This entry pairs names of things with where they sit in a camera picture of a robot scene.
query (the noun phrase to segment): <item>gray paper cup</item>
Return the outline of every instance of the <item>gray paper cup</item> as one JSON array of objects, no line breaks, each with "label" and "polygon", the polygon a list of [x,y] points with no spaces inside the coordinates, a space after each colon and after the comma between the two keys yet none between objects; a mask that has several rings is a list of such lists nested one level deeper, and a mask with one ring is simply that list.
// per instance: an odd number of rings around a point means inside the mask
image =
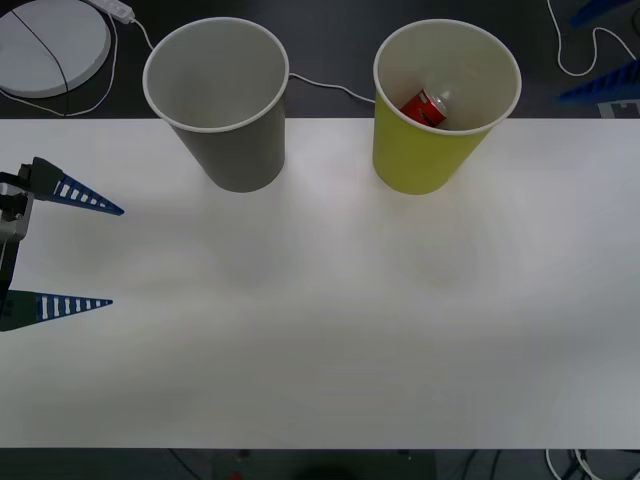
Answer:
[{"label": "gray paper cup", "polygon": [[250,192],[284,164],[289,59],[268,30],[239,18],[208,18],[170,33],[144,67],[144,95],[209,177]]}]

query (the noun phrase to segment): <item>white disc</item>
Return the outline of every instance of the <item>white disc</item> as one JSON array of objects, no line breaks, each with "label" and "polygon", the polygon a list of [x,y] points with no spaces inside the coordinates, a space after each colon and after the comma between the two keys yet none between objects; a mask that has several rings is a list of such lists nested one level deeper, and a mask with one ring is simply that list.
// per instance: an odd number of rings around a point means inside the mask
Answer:
[{"label": "white disc", "polygon": [[[56,56],[69,90],[91,78],[109,54],[109,28],[84,2],[36,0],[15,12]],[[0,89],[27,98],[65,92],[51,54],[11,12],[0,18]]]}]

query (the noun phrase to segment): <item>paper cup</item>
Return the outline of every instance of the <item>paper cup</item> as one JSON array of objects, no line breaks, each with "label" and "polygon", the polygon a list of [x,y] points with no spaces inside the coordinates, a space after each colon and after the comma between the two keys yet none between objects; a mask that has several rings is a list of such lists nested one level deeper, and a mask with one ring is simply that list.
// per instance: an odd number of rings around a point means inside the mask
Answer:
[{"label": "paper cup", "polygon": [[166,120],[220,187],[249,192],[284,164],[289,60],[268,30],[238,18],[209,18],[164,38],[144,67],[153,111]]},{"label": "paper cup", "polygon": [[[455,20],[423,20],[394,32],[378,50],[373,77],[373,164],[391,188],[411,194],[444,185],[489,130],[509,116],[522,89],[507,47],[481,28]],[[438,128],[400,112],[423,88],[447,107]]]}]

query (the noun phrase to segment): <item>red object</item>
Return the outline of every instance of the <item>red object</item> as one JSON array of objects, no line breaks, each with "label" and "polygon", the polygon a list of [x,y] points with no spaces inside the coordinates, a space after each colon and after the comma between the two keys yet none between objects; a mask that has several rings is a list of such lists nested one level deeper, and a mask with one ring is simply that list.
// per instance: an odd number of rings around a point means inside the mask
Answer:
[{"label": "red object", "polygon": [[437,127],[447,118],[443,110],[442,100],[427,95],[424,90],[420,90],[400,109],[411,120],[428,127]]}]

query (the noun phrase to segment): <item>blue plastic part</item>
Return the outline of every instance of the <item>blue plastic part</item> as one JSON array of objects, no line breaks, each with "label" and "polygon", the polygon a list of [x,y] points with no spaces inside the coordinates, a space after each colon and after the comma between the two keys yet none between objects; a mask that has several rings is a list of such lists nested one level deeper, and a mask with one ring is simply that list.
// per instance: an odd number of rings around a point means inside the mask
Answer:
[{"label": "blue plastic part", "polygon": [[38,322],[43,322],[95,310],[111,304],[113,304],[113,300],[103,298],[36,293],[36,317]]},{"label": "blue plastic part", "polygon": [[111,215],[122,215],[124,210],[115,203],[110,202],[102,195],[94,192],[69,175],[65,175],[58,182],[53,195],[47,196],[47,200],[55,203],[71,205],[73,207],[87,208]]},{"label": "blue plastic part", "polygon": [[580,27],[594,18],[607,13],[609,10],[631,1],[632,0],[591,0],[569,19],[569,23],[573,28]]},{"label": "blue plastic part", "polygon": [[565,103],[594,104],[640,98],[640,60],[611,70],[606,75],[561,94]]}]

